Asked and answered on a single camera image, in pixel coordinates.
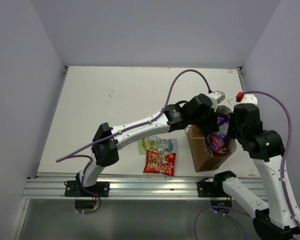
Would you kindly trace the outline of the red mixed snack bag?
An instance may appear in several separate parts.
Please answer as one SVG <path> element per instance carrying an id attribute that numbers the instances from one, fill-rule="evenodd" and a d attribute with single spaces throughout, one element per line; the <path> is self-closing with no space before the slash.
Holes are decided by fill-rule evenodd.
<path id="1" fill-rule="evenodd" d="M 163 174 L 173 177 L 175 175 L 175 153 L 163 153 L 148 150 L 146 152 L 143 173 Z"/>

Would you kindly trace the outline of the brown paper bag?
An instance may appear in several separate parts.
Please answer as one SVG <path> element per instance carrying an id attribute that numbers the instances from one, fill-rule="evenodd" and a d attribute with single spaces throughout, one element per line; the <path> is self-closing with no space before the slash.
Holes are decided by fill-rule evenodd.
<path id="1" fill-rule="evenodd" d="M 220 105 L 217 107 L 216 113 L 217 115 L 226 114 L 229 117 L 231 112 L 230 108 Z M 206 135 L 211 132 L 204 133 L 195 125 L 188 126 L 184 132 L 190 147 L 194 169 L 197 173 L 217 170 L 237 149 L 236 141 L 228 137 L 228 154 L 223 157 L 212 157 L 206 146 Z"/>

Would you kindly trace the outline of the pale blue snack packet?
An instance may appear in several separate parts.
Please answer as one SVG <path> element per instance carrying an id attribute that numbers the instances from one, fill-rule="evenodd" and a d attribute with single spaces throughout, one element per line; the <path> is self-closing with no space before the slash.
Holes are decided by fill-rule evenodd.
<path id="1" fill-rule="evenodd" d="M 156 135 L 149 138 L 150 149 L 157 152 L 169 152 L 176 154 L 178 152 L 178 142 L 176 138 L 160 138 Z"/>

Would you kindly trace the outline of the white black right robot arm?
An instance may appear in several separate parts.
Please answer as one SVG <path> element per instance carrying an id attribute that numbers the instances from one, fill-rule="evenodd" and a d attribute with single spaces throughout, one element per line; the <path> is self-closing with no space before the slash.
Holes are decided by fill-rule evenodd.
<path id="1" fill-rule="evenodd" d="M 281 166 L 285 148 L 280 135 L 274 130 L 263 130 L 256 105 L 240 103 L 230 114 L 228 136 L 236 139 L 252 158 L 267 200 L 257 197 L 231 171 L 214 176 L 213 192 L 233 197 L 252 218 L 262 240 L 291 240 L 300 235 L 300 209 L 287 170 Z"/>

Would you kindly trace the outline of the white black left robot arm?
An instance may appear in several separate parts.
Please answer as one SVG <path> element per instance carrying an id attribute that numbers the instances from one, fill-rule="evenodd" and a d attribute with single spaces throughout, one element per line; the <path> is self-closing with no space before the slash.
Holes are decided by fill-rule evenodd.
<path id="1" fill-rule="evenodd" d="M 225 95 L 219 91 L 199 94 L 190 101 L 169 104 L 154 115 L 126 125 L 110 127 L 108 123 L 99 126 L 91 147 L 92 161 L 76 176 L 76 190 L 82 196 L 93 193 L 94 185 L 104 168 L 119 160 L 119 150 L 131 143 L 153 135 L 184 130 L 195 125 L 205 131 L 218 128 L 216 111 Z"/>

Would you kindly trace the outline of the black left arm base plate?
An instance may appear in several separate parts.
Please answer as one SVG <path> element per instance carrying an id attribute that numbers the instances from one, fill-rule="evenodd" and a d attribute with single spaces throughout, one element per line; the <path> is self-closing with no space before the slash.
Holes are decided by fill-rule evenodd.
<path id="1" fill-rule="evenodd" d="M 85 190 L 82 190 L 80 184 L 78 184 L 75 180 L 65 181 L 64 186 L 64 196 L 73 198 L 92 197 L 93 195 L 90 194 L 90 192 L 101 198 L 106 198 L 110 191 L 110 183 L 107 181 L 97 181 L 95 185 L 85 187 Z"/>

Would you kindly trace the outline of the purple snack bag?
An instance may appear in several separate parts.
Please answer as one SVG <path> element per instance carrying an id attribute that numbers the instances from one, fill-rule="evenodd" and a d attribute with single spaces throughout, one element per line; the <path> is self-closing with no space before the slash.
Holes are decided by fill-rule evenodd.
<path id="1" fill-rule="evenodd" d="M 221 148 L 227 148 L 229 144 L 228 128 L 229 128 L 229 116 L 227 114 L 217 114 L 217 126 L 219 130 L 217 132 L 211 132 L 206 135 L 205 144 L 209 149 L 219 150 Z"/>

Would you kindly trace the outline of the red Doritos chip bag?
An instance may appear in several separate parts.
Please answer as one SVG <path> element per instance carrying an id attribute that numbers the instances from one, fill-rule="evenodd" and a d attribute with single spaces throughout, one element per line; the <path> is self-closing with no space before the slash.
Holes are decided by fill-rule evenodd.
<path id="1" fill-rule="evenodd" d="M 211 148 L 211 149 L 209 149 L 209 153 L 214 158 L 221 158 L 223 156 L 226 156 L 229 153 L 229 151 L 227 148 L 221 148 L 219 150 L 213 150 Z"/>

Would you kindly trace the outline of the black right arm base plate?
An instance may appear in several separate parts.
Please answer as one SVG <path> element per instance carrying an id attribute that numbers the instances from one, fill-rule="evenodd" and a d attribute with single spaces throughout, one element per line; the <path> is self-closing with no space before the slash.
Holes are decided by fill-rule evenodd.
<path id="1" fill-rule="evenodd" d="M 220 196 L 209 178 L 204 178 L 196 183 L 197 195 L 199 198 L 217 198 Z"/>

